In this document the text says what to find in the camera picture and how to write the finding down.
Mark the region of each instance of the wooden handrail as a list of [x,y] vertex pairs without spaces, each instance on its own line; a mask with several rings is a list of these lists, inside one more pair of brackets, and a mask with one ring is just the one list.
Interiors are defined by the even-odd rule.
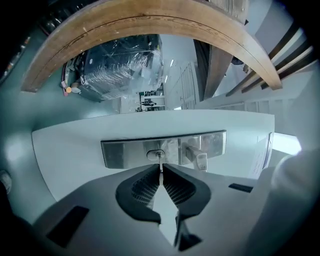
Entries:
[[246,63],[273,89],[281,88],[275,67],[244,26],[200,0],[100,0],[64,21],[43,43],[24,76],[23,91],[37,92],[65,62],[118,38],[171,34],[218,47]]

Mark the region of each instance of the stainless steel panel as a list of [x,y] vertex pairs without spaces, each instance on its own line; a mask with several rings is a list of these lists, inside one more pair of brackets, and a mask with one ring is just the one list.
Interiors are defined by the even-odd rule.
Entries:
[[131,169],[155,164],[147,153],[162,150],[163,164],[187,165],[186,148],[197,147],[207,154],[207,158],[220,156],[226,152],[227,131],[181,135],[162,138],[101,141],[105,166],[110,169]]

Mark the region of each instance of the black slot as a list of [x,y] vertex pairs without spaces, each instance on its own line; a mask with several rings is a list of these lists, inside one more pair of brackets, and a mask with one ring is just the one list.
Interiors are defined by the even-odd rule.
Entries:
[[68,214],[46,235],[52,242],[66,248],[81,222],[88,214],[89,209],[75,206]]
[[253,189],[252,186],[245,186],[245,185],[240,185],[240,184],[236,184],[236,183],[231,184],[229,186],[229,188],[234,189],[234,190],[247,192],[247,193],[250,193]]

